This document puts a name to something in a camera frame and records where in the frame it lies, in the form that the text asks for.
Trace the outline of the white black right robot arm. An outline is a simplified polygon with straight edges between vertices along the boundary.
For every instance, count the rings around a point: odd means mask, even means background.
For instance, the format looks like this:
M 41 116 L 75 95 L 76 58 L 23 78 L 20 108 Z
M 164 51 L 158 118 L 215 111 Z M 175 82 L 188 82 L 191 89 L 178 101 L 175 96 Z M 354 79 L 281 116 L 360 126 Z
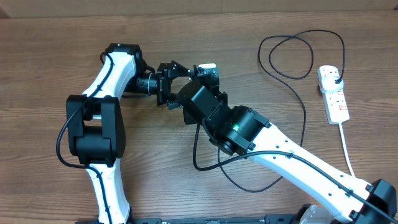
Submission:
M 188 69 L 176 96 L 184 122 L 202 127 L 209 141 L 230 159 L 212 170 L 251 159 L 308 193 L 340 223 L 397 223 L 396 190 L 382 179 L 373 183 L 346 174 L 289 139 L 276 125 L 247 106 L 230 108 L 218 89 L 215 64 Z

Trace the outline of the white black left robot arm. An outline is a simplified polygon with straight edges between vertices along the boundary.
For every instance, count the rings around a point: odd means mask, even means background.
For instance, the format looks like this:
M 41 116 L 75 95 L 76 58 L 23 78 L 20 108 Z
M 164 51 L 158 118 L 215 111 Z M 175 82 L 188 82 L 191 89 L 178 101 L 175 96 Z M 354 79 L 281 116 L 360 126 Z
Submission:
M 62 164 L 72 166 L 60 152 L 63 134 L 67 133 L 70 153 L 80 162 L 74 167 L 86 170 L 93 184 L 99 208 L 95 223 L 132 223 L 121 177 L 126 132 L 120 101 L 144 94 L 156 95 L 158 105 L 167 103 L 172 80 L 195 78 L 198 69 L 171 62 L 155 71 L 134 44 L 111 43 L 100 60 L 103 67 L 90 87 L 67 98 L 67 120 L 57 138 L 56 154 Z

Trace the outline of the white charger plug adapter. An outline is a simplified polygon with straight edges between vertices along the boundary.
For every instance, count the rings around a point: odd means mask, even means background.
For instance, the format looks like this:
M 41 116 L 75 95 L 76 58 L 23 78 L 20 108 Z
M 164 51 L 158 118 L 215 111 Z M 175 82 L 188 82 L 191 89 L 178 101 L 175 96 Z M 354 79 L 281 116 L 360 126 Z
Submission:
M 329 94 L 342 90 L 344 82 L 341 80 L 337 83 L 338 80 L 335 77 L 322 77 L 319 83 L 320 91 L 324 94 Z

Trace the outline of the white power strip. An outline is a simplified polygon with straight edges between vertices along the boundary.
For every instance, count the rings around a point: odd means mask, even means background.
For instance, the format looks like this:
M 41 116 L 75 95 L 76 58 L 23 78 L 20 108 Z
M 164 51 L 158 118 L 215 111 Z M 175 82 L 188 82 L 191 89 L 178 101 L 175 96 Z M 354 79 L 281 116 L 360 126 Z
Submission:
M 322 77 L 335 77 L 340 79 L 339 71 L 331 65 L 323 65 L 317 70 L 318 80 Z M 337 92 L 322 93 L 326 117 L 329 124 L 341 124 L 350 119 L 343 89 Z

